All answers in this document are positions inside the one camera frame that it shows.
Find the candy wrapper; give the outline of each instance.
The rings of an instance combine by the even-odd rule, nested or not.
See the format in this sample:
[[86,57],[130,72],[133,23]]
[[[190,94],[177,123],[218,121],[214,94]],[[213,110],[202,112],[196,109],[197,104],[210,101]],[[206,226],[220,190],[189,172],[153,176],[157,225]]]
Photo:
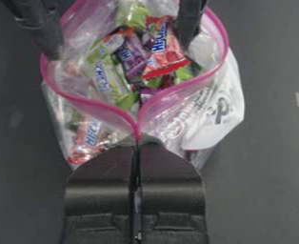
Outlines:
[[185,58],[180,44],[176,40],[172,28],[172,16],[161,18],[146,17],[149,31],[156,36],[150,49],[150,58],[144,71],[142,78],[149,80],[156,76],[168,74],[190,61]]
[[146,15],[149,10],[136,0],[120,1],[117,11],[117,26],[126,25],[128,27],[138,28],[144,30],[146,27]]
[[93,78],[96,96],[128,111],[136,102],[136,95],[130,92],[126,84],[121,65],[116,64],[112,57],[112,52],[121,46],[121,35],[122,31],[109,35],[109,38],[104,38],[94,44],[88,56],[86,74]]
[[100,154],[106,143],[104,143],[105,136],[108,133],[102,128],[102,123],[85,117],[77,131],[68,162],[76,165],[82,164]]
[[136,36],[133,29],[129,29],[124,44],[117,49],[117,57],[121,59],[128,81],[136,81],[136,77],[141,76],[145,69],[149,52],[144,49],[142,43]]
[[197,77],[197,75],[201,72],[202,72],[201,66],[198,64],[196,64],[194,62],[192,62],[189,65],[186,65],[185,67],[181,67],[176,71],[174,84],[178,85],[182,82],[193,79],[194,77]]

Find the green candy wrapper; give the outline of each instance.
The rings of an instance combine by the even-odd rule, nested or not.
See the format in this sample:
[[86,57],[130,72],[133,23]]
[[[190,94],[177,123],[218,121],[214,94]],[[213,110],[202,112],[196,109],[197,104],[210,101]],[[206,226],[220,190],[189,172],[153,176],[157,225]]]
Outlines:
[[164,76],[158,76],[158,77],[150,79],[150,81],[146,81],[146,87],[150,89],[158,89],[162,84],[162,77]]
[[201,72],[202,72],[202,67],[194,62],[192,62],[189,65],[181,67],[176,71],[174,84],[178,85],[182,82],[193,79]]
[[146,15],[149,15],[149,10],[138,1],[120,1],[116,20],[117,26],[126,25],[142,31],[146,28]]
[[109,46],[102,40],[94,43],[86,59],[85,73],[93,78],[90,97],[100,97],[100,100],[129,111],[138,101],[138,94],[130,92],[124,78],[122,64],[113,59],[112,51],[116,49],[117,45]]
[[89,51],[88,62],[93,64],[98,59],[104,58],[106,55],[110,55],[121,47],[122,42],[122,32],[117,32],[105,36],[102,39],[98,39]]

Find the plastic bag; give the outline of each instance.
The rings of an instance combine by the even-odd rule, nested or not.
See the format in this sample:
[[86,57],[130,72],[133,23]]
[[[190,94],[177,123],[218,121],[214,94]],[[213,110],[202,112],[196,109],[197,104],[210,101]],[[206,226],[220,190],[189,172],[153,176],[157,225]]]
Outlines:
[[94,150],[94,153],[86,154],[85,151],[84,160],[70,160],[74,145],[78,145],[77,135],[70,136],[66,124],[70,115],[77,112],[82,115],[78,126],[85,128],[85,131],[92,123],[89,121],[104,127],[104,142],[97,140],[93,143],[94,148],[106,150],[129,135],[140,140],[141,135],[146,133],[157,137],[173,153],[190,159],[196,167],[201,167],[202,164],[194,163],[198,161],[198,155],[202,158],[201,154],[210,153],[213,146],[241,122],[244,116],[240,77],[229,52],[226,31],[210,9],[206,9],[202,31],[188,51],[188,56],[204,71],[190,81],[160,91],[148,100],[136,116],[137,104],[124,111],[102,100],[100,95],[89,96],[92,77],[84,73],[88,52],[94,42],[116,27],[121,3],[125,11],[126,6],[141,3],[150,15],[176,16],[177,13],[176,1],[170,0],[78,0],[61,21],[66,39],[65,58],[58,62],[48,62],[45,57],[41,57],[41,73],[49,87],[45,89],[49,94],[46,99],[53,117],[58,121],[58,138],[66,159],[74,166],[101,152]]

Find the black clamp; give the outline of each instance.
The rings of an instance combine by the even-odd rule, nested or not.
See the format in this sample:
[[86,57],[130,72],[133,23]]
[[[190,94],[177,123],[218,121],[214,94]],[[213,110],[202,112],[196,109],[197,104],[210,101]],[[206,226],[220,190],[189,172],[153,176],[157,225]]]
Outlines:
[[52,0],[2,0],[18,26],[29,32],[49,60],[61,58],[64,36]]
[[61,244],[88,243],[208,243],[201,176],[158,144],[117,147],[72,175]]

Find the gray surface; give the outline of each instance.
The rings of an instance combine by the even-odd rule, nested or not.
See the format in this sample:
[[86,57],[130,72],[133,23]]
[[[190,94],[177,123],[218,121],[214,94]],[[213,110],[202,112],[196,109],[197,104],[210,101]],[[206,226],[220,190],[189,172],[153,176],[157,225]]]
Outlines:
[[[210,6],[246,98],[204,171],[210,243],[299,243],[299,0]],[[38,52],[0,5],[0,244],[57,244],[60,234],[68,167],[40,83]]]

